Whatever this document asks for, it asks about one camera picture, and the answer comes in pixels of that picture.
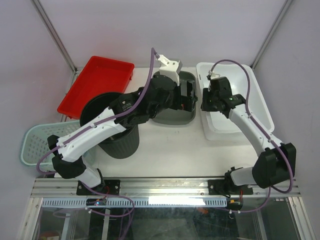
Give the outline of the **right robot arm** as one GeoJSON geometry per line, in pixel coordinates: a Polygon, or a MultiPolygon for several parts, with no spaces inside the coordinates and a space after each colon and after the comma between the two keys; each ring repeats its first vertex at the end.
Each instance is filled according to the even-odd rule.
{"type": "Polygon", "coordinates": [[[270,133],[250,111],[247,100],[241,94],[233,94],[227,77],[209,81],[202,91],[201,110],[220,112],[233,122],[251,143],[257,154],[252,167],[232,167],[224,175],[223,187],[230,194],[245,185],[257,185],[262,189],[275,188],[277,184],[289,181],[287,190],[292,190],[297,150],[292,143],[283,143],[270,133]]]}

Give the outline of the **large white plastic container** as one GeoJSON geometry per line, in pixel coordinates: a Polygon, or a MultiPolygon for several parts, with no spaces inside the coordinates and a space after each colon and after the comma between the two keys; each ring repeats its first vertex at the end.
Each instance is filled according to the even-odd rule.
{"type": "MultiPolygon", "coordinates": [[[[210,81],[207,79],[207,75],[213,65],[212,62],[200,62],[196,65],[197,86],[200,94],[198,98],[200,103],[202,102],[203,88],[209,86],[210,81]]],[[[272,133],[275,125],[253,70],[245,64],[243,68],[240,68],[236,64],[218,64],[214,68],[216,74],[228,78],[234,95],[241,94],[243,97],[246,97],[248,80],[244,71],[247,71],[250,79],[249,110],[253,112],[255,119],[259,120],[272,133]]],[[[205,112],[201,110],[200,116],[204,135],[207,140],[234,142],[243,145],[249,144],[249,141],[241,130],[222,113],[205,112]]]]}

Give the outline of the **light blue perforated basket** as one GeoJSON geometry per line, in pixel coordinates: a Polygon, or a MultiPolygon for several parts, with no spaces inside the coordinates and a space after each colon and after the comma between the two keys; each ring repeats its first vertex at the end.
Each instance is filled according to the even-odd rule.
{"type": "Polygon", "coordinates": [[[39,124],[30,128],[24,135],[20,149],[20,162],[35,167],[44,154],[49,152],[47,138],[51,135],[63,137],[80,128],[80,121],[67,121],[39,124]]]}

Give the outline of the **dark grey plastic tub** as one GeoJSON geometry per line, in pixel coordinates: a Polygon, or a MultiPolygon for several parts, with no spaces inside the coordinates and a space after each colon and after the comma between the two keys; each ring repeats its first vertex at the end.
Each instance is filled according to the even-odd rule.
{"type": "MultiPolygon", "coordinates": [[[[197,96],[197,85],[196,85],[196,77],[187,71],[180,71],[179,73],[180,81],[181,80],[194,80],[195,87],[196,87],[196,96],[197,96]]],[[[175,110],[175,109],[166,109],[159,113],[155,118],[152,120],[155,123],[162,124],[162,125],[187,125],[190,123],[196,115],[196,106],[194,111],[188,112],[183,110],[175,110]]]]}

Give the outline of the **black ribbed bucket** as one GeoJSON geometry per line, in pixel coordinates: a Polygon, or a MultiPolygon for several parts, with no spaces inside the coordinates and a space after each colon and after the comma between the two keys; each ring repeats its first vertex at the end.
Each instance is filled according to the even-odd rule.
{"type": "MultiPolygon", "coordinates": [[[[107,92],[92,98],[83,108],[79,124],[82,127],[107,108],[112,101],[121,94],[119,92],[107,92]]],[[[98,144],[109,156],[115,159],[125,159],[133,155],[140,144],[139,127],[128,128],[126,131],[111,136],[98,144]]]]}

